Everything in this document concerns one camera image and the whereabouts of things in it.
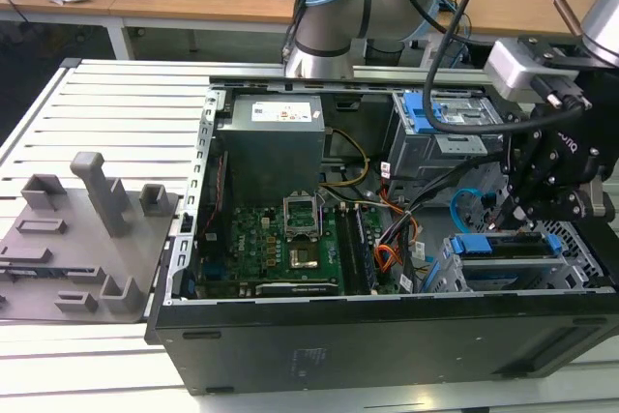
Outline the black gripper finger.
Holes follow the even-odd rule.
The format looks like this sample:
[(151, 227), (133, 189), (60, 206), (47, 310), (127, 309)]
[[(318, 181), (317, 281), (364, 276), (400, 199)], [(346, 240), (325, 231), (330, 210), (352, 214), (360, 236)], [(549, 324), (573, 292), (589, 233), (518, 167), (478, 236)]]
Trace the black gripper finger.
[(537, 129), (531, 120), (514, 118), (514, 129), (503, 132), (501, 172), (506, 176), (505, 198), (497, 214), (498, 227), (521, 227), (526, 219), (526, 203), (530, 197), (534, 168), (531, 167), (537, 151)]
[(579, 189), (521, 196), (510, 209), (510, 228), (544, 221), (579, 221), (590, 215), (590, 199)]

